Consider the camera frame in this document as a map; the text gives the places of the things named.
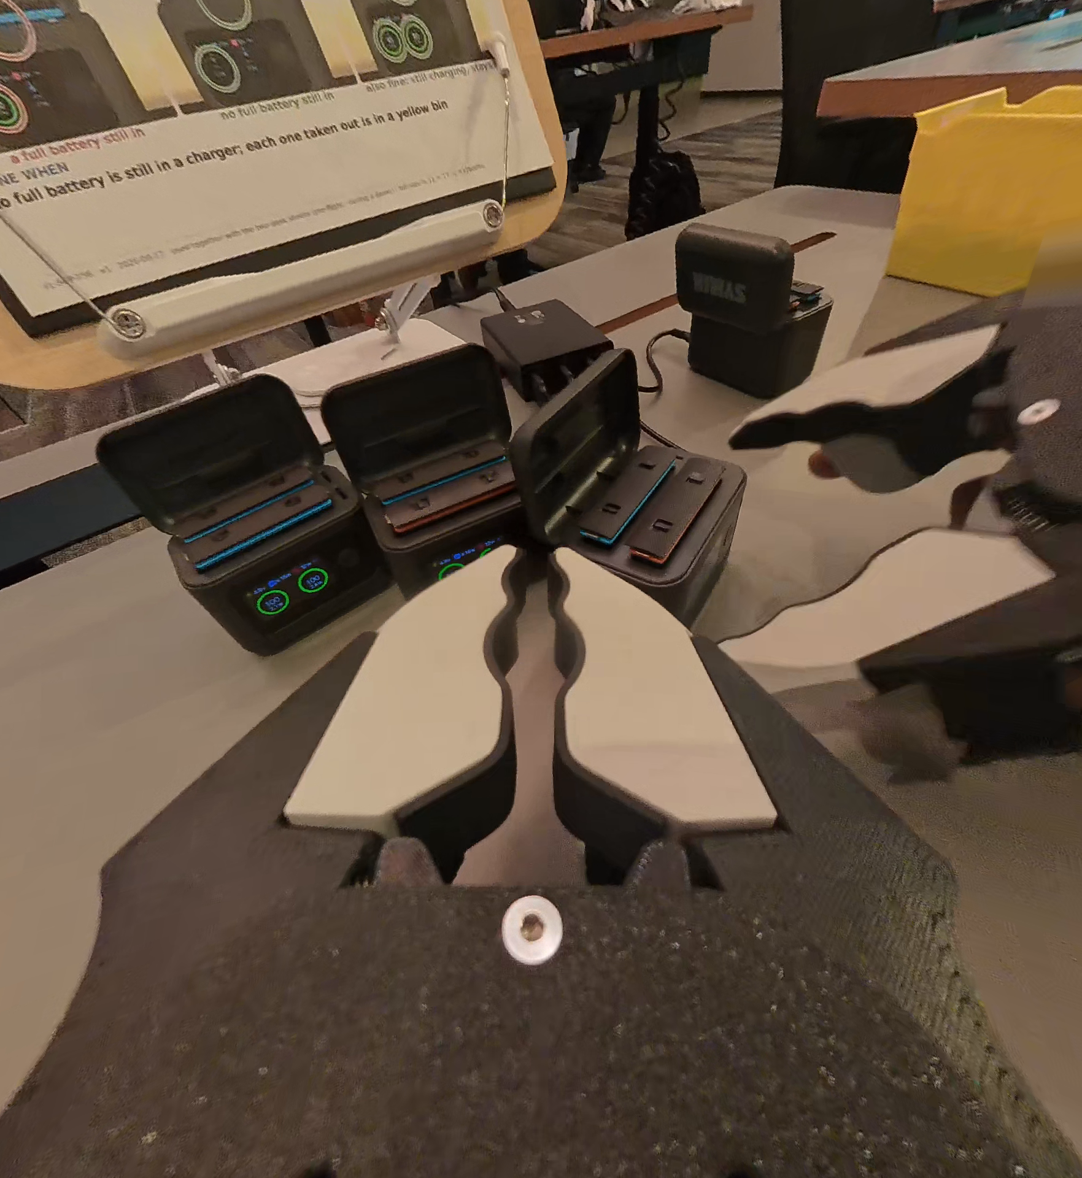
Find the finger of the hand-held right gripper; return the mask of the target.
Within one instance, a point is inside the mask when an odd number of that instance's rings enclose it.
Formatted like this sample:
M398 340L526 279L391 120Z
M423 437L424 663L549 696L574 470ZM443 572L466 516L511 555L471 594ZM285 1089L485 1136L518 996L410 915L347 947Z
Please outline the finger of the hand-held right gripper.
M1005 456L975 400L1002 375L997 327L888 348L814 375L750 413L729 447L800 446L864 493L899 493L969 457Z
M872 556L836 592L788 606L720 647L743 667L844 670L1053 578L1012 536L923 529Z

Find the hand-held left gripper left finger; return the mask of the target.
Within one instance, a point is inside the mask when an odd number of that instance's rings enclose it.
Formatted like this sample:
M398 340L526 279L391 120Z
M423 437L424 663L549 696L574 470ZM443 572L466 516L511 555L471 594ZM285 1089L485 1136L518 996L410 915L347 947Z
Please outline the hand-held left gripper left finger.
M283 806L295 829L419 842L444 882L508 816L518 550L420 592L375 634Z

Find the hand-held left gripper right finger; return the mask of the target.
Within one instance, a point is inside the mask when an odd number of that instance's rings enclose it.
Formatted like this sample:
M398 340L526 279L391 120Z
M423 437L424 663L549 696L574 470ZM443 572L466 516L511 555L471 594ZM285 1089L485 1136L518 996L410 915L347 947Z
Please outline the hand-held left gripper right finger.
M771 830L777 809L688 626L571 548L548 558L552 795L591 882L652 843Z

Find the black battery charger case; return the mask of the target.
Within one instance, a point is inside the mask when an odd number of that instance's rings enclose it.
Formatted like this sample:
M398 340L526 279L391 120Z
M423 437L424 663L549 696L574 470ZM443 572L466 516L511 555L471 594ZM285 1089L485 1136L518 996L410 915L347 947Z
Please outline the black battery charger case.
M272 656L391 587L392 576L346 475L293 391L248 375L103 434L96 460L167 536L180 587L240 647ZM304 467L335 499L326 516L209 573L179 553L178 524L278 473Z
M833 301L788 311L794 253L783 239L691 224L674 244L675 298L690 317L688 364L761 401L813 373Z
M321 421L402 597L415 597L501 545L531 542L512 465L514 494L402 536L371 494L383 479L438 459L502 452L509 462L512 420L486 349L464 344L339 384L326 391Z
M627 529L612 547L578 533L579 517L607 481L637 451L656 446L675 451L674 469L691 458L722 464L720 485L662 567L628 556ZM602 354L534 412L511 438L508 459L529 533L538 543L576 552L646 593L678 623L695 624L727 562L746 477L734 463L643 441L631 352Z

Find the person's right hand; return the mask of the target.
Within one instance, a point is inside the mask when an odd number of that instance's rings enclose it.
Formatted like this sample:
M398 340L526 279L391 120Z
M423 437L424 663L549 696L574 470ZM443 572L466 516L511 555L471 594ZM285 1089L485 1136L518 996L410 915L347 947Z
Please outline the person's right hand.
M977 533L1007 533L1008 521L996 507L991 495L991 477L968 479L950 494L950 530Z

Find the black backpack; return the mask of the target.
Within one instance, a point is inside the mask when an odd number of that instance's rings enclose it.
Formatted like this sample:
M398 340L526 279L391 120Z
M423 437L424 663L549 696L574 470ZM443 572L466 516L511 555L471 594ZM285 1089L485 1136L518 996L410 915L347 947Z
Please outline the black backpack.
M691 159L665 151L658 144L637 157L627 185L623 225L626 240L633 240L704 214Z

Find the black partition panel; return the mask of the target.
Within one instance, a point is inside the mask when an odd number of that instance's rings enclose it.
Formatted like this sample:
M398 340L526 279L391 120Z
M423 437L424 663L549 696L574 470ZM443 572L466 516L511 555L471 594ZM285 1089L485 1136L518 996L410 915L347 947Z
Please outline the black partition panel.
M813 186L898 194L916 123L872 92L823 98L844 74L929 51L929 1L782 1L781 136L774 187Z

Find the black usb charging hub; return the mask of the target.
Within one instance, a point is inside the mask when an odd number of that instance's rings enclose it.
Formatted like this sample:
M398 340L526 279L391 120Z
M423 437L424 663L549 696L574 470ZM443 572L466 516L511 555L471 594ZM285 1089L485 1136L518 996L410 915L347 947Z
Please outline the black usb charging hub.
M502 376L532 405L545 405L612 349L600 329L558 301L483 317L480 334Z

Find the wooden desk with black legs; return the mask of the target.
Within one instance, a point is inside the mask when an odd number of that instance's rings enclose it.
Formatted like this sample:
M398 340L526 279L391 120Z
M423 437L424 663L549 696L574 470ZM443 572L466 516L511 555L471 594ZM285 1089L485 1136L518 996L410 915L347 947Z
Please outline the wooden desk with black legs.
M748 22L753 9L743 3L672 3L636 5L585 3L580 25L552 22L554 3L531 3L542 35L540 48L561 134L566 140L566 192L590 183L590 154L580 133L590 131L591 146L604 149L607 131L605 105L628 98L635 109L635 170L646 167L665 138L664 116L673 115L673 95L709 68L714 36L727 26Z

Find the wooden instruction board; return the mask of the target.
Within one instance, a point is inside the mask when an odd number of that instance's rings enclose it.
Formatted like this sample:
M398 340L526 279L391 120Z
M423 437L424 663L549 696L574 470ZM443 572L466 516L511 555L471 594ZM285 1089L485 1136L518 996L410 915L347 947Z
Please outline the wooden instruction board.
M0 384L72 390L531 244L526 3L0 3Z

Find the printed instruction sheet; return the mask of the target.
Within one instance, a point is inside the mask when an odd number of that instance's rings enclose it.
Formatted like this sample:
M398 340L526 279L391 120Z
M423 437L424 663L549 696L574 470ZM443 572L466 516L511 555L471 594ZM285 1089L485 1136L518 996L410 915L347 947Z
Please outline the printed instruction sheet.
M502 3L0 3L0 302L30 337L555 187Z

